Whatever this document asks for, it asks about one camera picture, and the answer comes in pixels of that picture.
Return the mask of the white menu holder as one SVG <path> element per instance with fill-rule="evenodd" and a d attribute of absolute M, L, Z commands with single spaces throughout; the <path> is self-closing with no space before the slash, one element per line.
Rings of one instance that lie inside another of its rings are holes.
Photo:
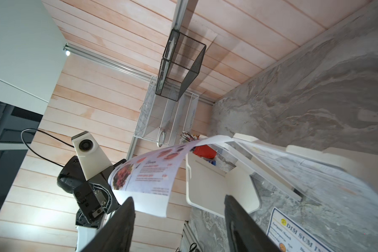
<path fill-rule="evenodd" d="M 237 163 L 225 172 L 192 153 L 186 156 L 186 200 L 199 209 L 222 217 L 224 198 L 232 195 L 247 212 L 258 210 L 252 181 L 257 174 L 297 202 L 308 197 L 343 214 L 378 219 L 378 155 L 279 147 L 239 133 L 203 138 L 202 144 L 215 145 Z"/>

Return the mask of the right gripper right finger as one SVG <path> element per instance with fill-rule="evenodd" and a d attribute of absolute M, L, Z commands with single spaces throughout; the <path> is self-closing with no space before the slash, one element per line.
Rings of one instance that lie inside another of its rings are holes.
<path fill-rule="evenodd" d="M 249 214 L 231 195 L 225 196 L 225 221 L 231 252 L 279 252 Z"/>

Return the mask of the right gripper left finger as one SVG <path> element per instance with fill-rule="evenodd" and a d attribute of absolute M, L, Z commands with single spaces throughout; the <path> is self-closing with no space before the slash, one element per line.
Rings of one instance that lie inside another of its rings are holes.
<path fill-rule="evenodd" d="M 82 252 L 129 252 L 134 221 L 134 201 L 128 197 Z"/>

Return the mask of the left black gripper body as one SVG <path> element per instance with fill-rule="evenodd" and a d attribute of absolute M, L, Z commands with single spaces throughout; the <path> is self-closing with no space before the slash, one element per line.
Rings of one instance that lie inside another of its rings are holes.
<path fill-rule="evenodd" d="M 118 165 L 125 163 L 126 159 L 122 159 L 91 179 L 85 178 L 77 156 L 73 156 L 64 166 L 57 178 L 57 185 L 72 194 L 78 204 L 77 226 L 99 228 L 102 219 L 108 214 L 122 220 L 128 219 L 128 205 L 117 202 L 108 184 L 110 174 Z"/>

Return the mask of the old dim sum menu sheet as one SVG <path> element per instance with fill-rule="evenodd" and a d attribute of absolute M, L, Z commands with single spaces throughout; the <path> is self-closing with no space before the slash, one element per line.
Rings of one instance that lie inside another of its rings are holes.
<path fill-rule="evenodd" d="M 278 208 L 273 208 L 267 236 L 281 252 L 332 252 Z"/>

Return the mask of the pink new menu sheet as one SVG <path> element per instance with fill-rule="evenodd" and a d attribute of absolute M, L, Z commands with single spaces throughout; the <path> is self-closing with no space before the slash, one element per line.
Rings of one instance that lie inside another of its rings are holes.
<path fill-rule="evenodd" d="M 216 135 L 136 156 L 118 165 L 110 174 L 108 184 L 120 205 L 132 197 L 136 211 L 166 217 L 174 180 L 187 154 L 197 146 L 231 140 L 231 137 Z"/>

